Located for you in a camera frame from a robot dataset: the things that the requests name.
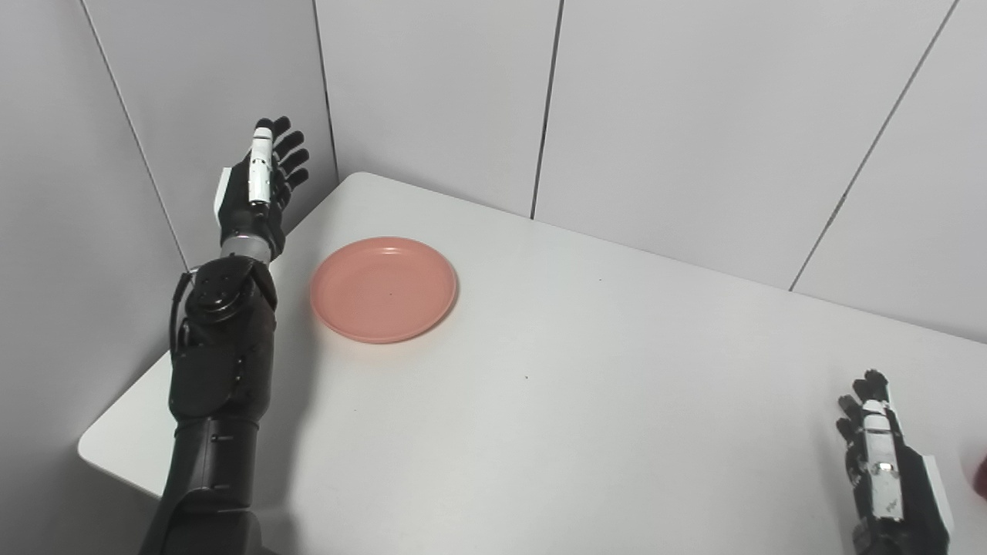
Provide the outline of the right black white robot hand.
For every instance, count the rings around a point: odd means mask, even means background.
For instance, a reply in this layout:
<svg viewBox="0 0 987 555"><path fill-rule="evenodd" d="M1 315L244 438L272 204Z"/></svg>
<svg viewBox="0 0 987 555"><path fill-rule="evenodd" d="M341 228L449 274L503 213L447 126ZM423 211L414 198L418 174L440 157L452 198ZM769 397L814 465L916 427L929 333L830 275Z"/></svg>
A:
<svg viewBox="0 0 987 555"><path fill-rule="evenodd" d="M947 554L953 519L938 465L904 439L888 380L868 369L837 404L857 554Z"/></svg>

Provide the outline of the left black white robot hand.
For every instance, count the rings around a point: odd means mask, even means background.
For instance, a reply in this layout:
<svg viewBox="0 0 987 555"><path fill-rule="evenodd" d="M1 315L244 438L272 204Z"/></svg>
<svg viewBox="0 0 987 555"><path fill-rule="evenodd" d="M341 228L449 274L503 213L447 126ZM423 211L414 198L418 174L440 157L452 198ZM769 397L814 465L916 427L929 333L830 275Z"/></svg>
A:
<svg viewBox="0 0 987 555"><path fill-rule="evenodd" d="M225 167L215 215L222 256L248 256L266 264L285 249L283 217L292 194L309 179L305 136L288 116L262 117L242 161Z"/></svg>

